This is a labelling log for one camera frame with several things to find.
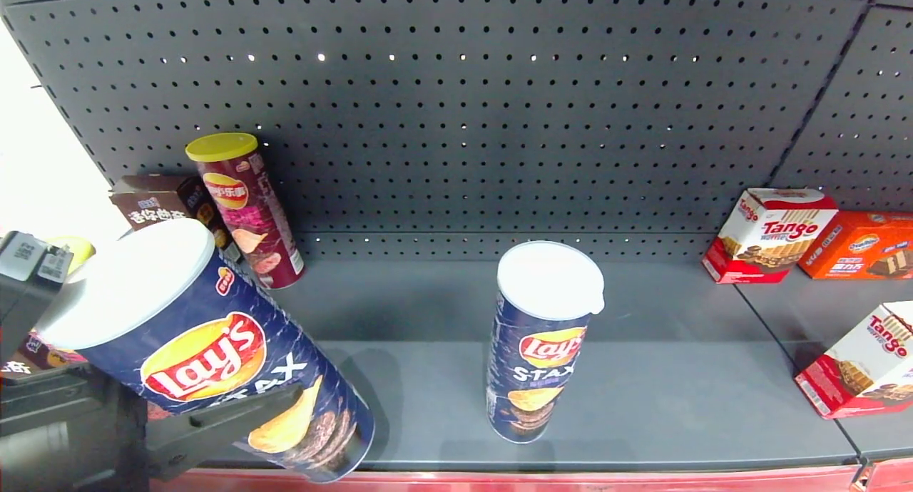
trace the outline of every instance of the maroon chip can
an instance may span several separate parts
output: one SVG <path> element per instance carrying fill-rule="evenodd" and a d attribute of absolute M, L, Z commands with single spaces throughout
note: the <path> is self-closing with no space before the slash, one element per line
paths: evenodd
<path fill-rule="evenodd" d="M 186 151 L 260 284 L 280 289 L 301 278 L 304 261 L 264 169 L 257 138 L 239 132 L 206 135 Z"/>

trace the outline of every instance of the yellow lid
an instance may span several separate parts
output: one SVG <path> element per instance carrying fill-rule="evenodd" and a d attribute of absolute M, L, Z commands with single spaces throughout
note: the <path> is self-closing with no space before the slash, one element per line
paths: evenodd
<path fill-rule="evenodd" d="M 243 132 L 204 135 L 187 145 L 187 157 L 197 163 L 219 163 L 257 150 L 257 138 Z"/>
<path fill-rule="evenodd" d="M 66 274 L 76 271 L 77 267 L 82 265 L 82 262 L 87 261 L 89 257 L 95 254 L 95 246 L 82 237 L 52 237 L 48 239 L 48 244 L 63 248 L 73 254 L 73 260 L 69 263 L 69 269 L 66 270 Z"/>

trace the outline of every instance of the orange wafer box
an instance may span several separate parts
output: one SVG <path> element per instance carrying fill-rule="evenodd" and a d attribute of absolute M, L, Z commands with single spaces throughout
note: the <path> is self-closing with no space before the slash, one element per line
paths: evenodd
<path fill-rule="evenodd" d="M 913 215 L 841 212 L 799 267 L 818 280 L 913 278 Z"/>
<path fill-rule="evenodd" d="M 819 190 L 747 189 L 702 264 L 718 284 L 776 284 L 836 212 Z"/>

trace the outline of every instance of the lay's stax can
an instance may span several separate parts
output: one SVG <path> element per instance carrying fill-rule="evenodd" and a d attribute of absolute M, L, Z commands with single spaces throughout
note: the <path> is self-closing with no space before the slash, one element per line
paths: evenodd
<path fill-rule="evenodd" d="M 359 465 L 371 411 L 312 340 L 192 219 L 131 233 L 73 273 L 36 330 L 172 414 L 299 382 L 235 443 L 317 483 Z"/>
<path fill-rule="evenodd" d="M 544 432 L 573 374 L 587 323 L 606 306 L 590 257 L 557 242 L 525 242 L 498 264 L 486 401 L 491 427 L 517 444 Z"/>

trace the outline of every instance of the cardboard box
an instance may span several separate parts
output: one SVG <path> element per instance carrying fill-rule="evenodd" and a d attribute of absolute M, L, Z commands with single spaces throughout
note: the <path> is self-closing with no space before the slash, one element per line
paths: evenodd
<path fill-rule="evenodd" d="M 880 304 L 795 377 L 825 419 L 901 411 L 913 399 L 913 301 Z"/>
<path fill-rule="evenodd" d="M 819 190 L 747 189 L 702 264 L 718 284 L 778 283 L 835 213 Z"/>
<path fill-rule="evenodd" d="M 913 278 L 913 215 L 841 212 L 799 267 L 816 280 Z"/>
<path fill-rule="evenodd" d="M 226 258 L 241 259 L 241 251 L 199 176 L 124 176 L 111 189 L 111 203 L 134 230 L 169 219 L 195 218 L 213 233 L 215 245 Z"/>

